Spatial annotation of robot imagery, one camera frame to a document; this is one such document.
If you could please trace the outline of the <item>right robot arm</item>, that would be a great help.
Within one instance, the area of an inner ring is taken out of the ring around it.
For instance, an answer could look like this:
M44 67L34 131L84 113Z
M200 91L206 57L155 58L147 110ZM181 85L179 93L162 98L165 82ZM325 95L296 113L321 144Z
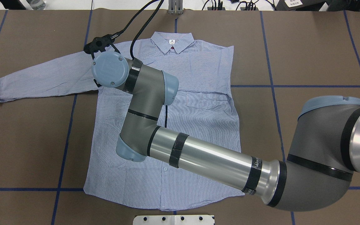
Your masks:
M360 99L304 105L285 162L241 153L228 85L198 87L118 52L93 59L99 98L84 191L132 208L184 210L257 195L311 211L338 201L360 173Z

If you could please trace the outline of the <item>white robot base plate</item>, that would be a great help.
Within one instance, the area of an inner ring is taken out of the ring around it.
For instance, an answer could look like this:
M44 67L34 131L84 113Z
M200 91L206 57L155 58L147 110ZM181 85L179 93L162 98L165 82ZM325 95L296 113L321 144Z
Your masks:
M140 215L133 225L215 225L214 215Z

